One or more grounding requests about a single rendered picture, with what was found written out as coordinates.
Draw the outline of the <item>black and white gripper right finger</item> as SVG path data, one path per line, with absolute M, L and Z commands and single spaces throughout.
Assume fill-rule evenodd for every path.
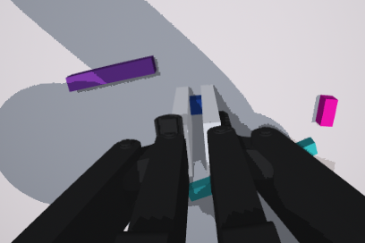
M 258 193 L 299 243 L 365 243 L 360 191 L 279 130 L 237 135 L 213 85 L 200 87 L 218 243 L 281 243 Z

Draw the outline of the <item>magenta rectangular block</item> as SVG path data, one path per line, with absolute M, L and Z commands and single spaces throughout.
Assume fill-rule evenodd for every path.
M 337 102 L 333 96 L 320 95 L 316 116 L 319 126 L 333 127 Z

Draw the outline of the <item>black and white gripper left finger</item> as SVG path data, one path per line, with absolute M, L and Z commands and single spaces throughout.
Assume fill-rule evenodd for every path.
M 172 114 L 154 123 L 154 144 L 114 144 L 11 243 L 186 243 L 189 87 L 176 88 Z

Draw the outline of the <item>small dark blue block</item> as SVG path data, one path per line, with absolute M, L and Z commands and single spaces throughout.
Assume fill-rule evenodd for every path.
M 190 96 L 191 115 L 202 114 L 201 95 Z

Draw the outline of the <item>turquoise rod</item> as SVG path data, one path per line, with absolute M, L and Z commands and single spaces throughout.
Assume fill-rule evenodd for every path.
M 309 137 L 296 143 L 311 155 L 318 153 L 314 140 Z M 211 196 L 210 176 L 201 180 L 190 183 L 189 198 L 191 201 L 201 199 L 203 197 Z

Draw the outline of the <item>purple rod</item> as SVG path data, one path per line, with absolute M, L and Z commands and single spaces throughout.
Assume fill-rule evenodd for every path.
M 70 92 L 120 80 L 154 74 L 157 71 L 154 56 L 116 63 L 89 71 L 74 73 L 66 78 Z

